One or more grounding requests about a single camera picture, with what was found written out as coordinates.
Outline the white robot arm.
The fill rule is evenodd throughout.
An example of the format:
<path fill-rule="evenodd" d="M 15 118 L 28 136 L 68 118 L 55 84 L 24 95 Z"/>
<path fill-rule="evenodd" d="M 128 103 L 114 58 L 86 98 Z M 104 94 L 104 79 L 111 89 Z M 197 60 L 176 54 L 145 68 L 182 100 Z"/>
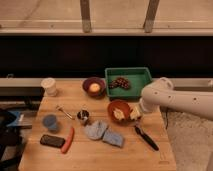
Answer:
<path fill-rule="evenodd" d="M 162 106 L 213 121 L 213 92 L 178 91 L 166 77 L 146 85 L 138 104 L 144 113 L 155 112 Z"/>

